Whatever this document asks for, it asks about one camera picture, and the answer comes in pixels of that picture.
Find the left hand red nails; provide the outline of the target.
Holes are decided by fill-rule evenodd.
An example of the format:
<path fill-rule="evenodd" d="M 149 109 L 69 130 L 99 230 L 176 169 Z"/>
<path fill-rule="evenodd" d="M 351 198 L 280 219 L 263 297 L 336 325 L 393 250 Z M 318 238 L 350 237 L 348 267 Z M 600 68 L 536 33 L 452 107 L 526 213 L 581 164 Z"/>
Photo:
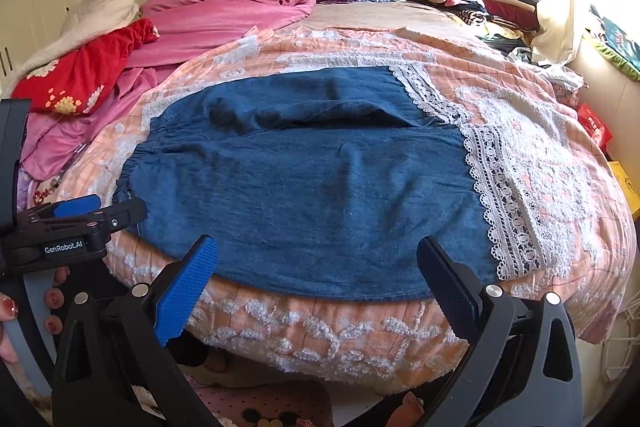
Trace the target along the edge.
<path fill-rule="evenodd" d="M 69 267 L 59 267 L 54 272 L 52 287 L 43 295 L 43 302 L 50 310 L 61 309 L 64 305 L 64 296 L 60 291 L 60 286 L 70 275 Z M 1 294 L 1 358 L 9 364 L 16 364 L 20 361 L 15 352 L 11 339 L 6 332 L 6 323 L 15 321 L 18 317 L 18 304 L 10 296 Z M 57 315 L 49 315 L 43 321 L 43 326 L 51 335 L 58 335 L 62 332 L 63 324 Z"/>

